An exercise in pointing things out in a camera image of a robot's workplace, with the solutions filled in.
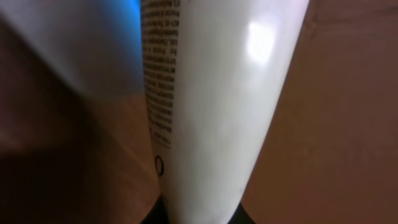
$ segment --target white container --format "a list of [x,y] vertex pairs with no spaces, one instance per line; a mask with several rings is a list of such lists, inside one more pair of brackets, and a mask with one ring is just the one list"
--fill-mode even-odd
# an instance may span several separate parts
[[139,0],[1,0],[0,13],[77,92],[142,92]]
[[308,0],[142,0],[156,168],[173,224],[227,223],[267,134]]

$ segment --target white plastic bottle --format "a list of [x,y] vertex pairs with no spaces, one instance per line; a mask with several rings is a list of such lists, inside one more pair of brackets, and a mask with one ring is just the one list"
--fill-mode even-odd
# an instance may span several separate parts
[[173,224],[227,223],[267,134],[308,0],[142,0],[144,77]]

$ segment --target wooden surface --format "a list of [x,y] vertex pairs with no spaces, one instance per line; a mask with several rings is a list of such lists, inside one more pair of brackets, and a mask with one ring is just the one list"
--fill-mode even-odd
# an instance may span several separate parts
[[139,223],[158,196],[143,97],[81,99],[0,23],[0,223]]
[[[257,223],[397,223],[396,1],[312,1],[243,198]],[[81,99],[0,35],[0,223],[138,223],[143,96]]]

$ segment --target circular symbol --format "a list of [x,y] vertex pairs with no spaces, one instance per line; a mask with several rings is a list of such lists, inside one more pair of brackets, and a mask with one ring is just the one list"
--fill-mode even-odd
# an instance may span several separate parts
[[164,165],[163,165],[163,160],[160,156],[155,157],[155,166],[156,166],[157,175],[161,177],[164,172]]

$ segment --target bottle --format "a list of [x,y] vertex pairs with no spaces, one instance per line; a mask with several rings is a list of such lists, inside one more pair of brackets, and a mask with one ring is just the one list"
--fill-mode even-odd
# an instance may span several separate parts
[[142,0],[149,130],[172,224],[228,223],[271,123],[308,0]]

